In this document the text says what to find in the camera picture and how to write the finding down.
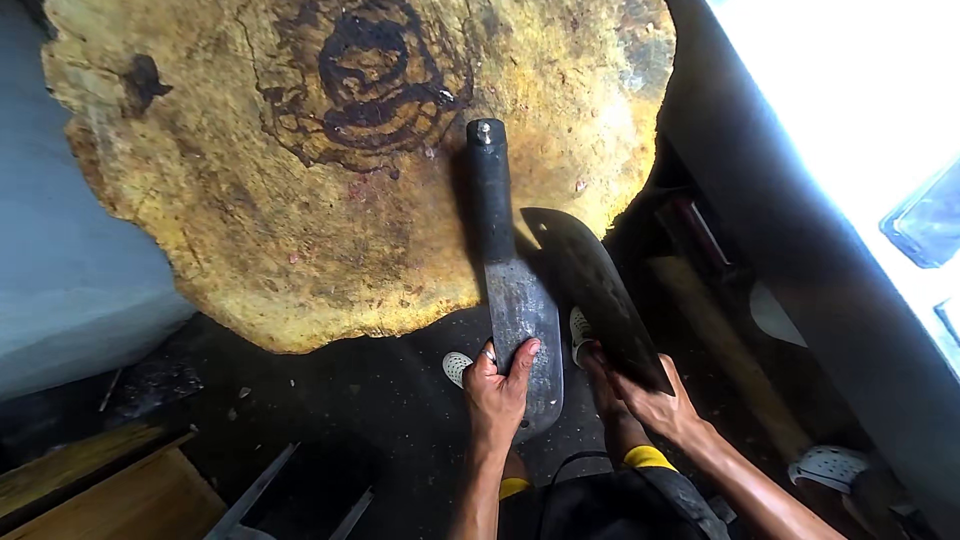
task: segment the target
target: meat cleaver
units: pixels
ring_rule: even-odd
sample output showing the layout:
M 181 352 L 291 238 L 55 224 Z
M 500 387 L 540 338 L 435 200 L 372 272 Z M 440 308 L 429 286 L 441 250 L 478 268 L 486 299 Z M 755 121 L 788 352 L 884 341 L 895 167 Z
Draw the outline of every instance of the meat cleaver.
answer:
M 503 122 L 469 122 L 467 154 L 497 373 L 510 373 L 514 352 L 524 341 L 536 337 L 541 342 L 530 371 L 526 412 L 514 437 L 520 443 L 552 426 L 564 406 L 560 316 L 543 283 L 516 253 Z
M 580 307 L 607 361 L 637 384 L 674 395 L 650 334 L 607 249 L 582 221 L 554 209 L 520 209 L 560 286 Z

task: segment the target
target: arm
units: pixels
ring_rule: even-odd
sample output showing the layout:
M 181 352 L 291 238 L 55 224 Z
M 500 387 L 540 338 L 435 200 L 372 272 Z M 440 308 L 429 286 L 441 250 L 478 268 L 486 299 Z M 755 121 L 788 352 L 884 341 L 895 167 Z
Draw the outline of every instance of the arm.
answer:
M 457 502 L 448 537 L 452 540 L 496 538 L 500 477 L 507 452 L 527 404 L 527 381 L 540 341 L 528 339 L 514 357 L 510 376 L 496 374 L 496 366 L 481 352 L 464 370 L 464 393 L 470 415 L 465 485 Z M 488 341 L 484 350 L 493 354 Z
M 676 397 L 644 390 L 604 365 L 617 397 L 637 420 L 684 451 L 717 484 L 737 511 L 767 537 L 776 540 L 843 538 L 761 473 L 709 422 L 701 419 L 686 395 L 673 360 L 660 355 L 660 361 Z

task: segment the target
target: tree stump chopping block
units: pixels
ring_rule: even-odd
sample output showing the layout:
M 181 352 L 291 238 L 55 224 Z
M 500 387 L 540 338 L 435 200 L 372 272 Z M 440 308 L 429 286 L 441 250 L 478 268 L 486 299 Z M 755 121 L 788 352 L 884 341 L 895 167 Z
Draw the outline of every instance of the tree stump chopping block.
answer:
M 48 86 L 101 204 L 200 310 L 279 353 L 479 302 L 456 196 L 471 118 L 507 126 L 515 209 L 602 237 L 653 165 L 675 44 L 662 0 L 45 9 Z

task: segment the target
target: knife handle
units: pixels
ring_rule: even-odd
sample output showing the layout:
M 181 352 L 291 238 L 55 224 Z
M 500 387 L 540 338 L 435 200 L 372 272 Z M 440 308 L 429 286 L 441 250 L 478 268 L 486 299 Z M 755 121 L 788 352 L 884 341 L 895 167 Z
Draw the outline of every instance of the knife handle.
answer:
M 467 153 L 473 169 L 473 200 L 484 262 L 516 257 L 514 213 L 510 203 L 507 131 L 495 118 L 467 124 Z

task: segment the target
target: white wall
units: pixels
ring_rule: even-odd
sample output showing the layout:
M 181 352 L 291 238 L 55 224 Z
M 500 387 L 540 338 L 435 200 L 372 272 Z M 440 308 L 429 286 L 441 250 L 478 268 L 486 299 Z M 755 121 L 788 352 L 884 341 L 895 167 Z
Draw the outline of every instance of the white wall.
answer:
M 195 310 L 153 240 L 87 187 L 44 85 L 45 39 L 0 0 L 0 400 L 138 360 Z

